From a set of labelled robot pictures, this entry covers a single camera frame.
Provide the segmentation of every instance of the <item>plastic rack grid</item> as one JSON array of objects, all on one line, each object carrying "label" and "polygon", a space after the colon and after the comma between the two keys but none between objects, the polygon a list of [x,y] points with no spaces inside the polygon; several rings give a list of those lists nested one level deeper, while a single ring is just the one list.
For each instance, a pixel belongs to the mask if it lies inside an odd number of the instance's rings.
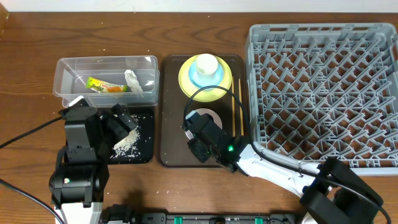
[{"label": "plastic rack grid", "polygon": [[301,161],[336,157],[360,175],[398,174],[397,40],[391,24],[252,26],[254,139]]}]

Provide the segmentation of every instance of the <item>green clip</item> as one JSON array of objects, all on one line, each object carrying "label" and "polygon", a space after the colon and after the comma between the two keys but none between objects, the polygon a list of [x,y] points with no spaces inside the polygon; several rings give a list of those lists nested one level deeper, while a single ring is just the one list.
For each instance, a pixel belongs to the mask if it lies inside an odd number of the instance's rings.
[{"label": "green clip", "polygon": [[174,217],[174,224],[182,224],[182,217]]},{"label": "green clip", "polygon": [[262,224],[262,218],[255,218],[254,224]]}]

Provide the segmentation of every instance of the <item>white cup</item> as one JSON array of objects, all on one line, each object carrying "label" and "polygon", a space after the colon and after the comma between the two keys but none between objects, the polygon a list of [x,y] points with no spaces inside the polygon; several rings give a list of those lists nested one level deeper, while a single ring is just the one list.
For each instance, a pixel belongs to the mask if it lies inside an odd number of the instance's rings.
[{"label": "white cup", "polygon": [[201,54],[195,60],[197,64],[197,74],[202,80],[212,80],[218,68],[218,61],[214,55]]}]

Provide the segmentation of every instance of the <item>yellow plate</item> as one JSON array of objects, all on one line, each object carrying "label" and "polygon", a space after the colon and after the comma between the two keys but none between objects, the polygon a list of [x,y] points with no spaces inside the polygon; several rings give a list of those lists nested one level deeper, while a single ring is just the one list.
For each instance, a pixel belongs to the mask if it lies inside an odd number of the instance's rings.
[{"label": "yellow plate", "polygon": [[[196,91],[199,90],[197,86],[195,86],[191,80],[189,79],[189,68],[191,67],[192,63],[197,59],[199,55],[192,56],[189,58],[180,69],[178,73],[178,83],[180,84],[181,90],[188,96],[191,97]],[[220,82],[219,86],[226,88],[229,90],[232,83],[232,72],[229,68],[228,64],[221,58],[215,56],[217,58],[218,63],[220,63],[221,67],[223,67],[224,77]],[[211,102],[220,99],[225,95],[224,90],[220,89],[212,89],[212,90],[203,90],[198,93],[194,100],[199,102]]]}]

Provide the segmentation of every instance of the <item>wood grain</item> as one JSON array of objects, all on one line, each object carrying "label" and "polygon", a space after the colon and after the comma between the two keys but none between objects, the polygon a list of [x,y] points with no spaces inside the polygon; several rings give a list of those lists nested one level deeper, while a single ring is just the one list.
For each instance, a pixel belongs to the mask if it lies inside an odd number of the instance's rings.
[{"label": "wood grain", "polygon": [[[161,62],[170,54],[203,52],[244,58],[253,24],[316,22],[390,22],[397,27],[398,15],[13,12],[0,42],[0,142],[56,117],[62,109],[61,99],[52,94],[60,58],[149,54]],[[156,123],[159,131],[159,119]],[[63,123],[58,122],[1,149],[0,177],[50,203],[48,181],[64,142]],[[299,199],[288,191],[223,169],[166,169],[156,159],[109,169],[105,207],[128,203],[139,211],[158,208],[170,213],[302,211]],[[364,180],[398,222],[398,177]],[[0,201],[1,223],[54,223],[44,209],[4,187]],[[384,218],[379,215],[376,223],[385,223]]]},{"label": "wood grain", "polygon": [[3,34],[3,30],[6,26],[6,21],[8,19],[8,11],[7,9],[0,3],[0,40]]}]

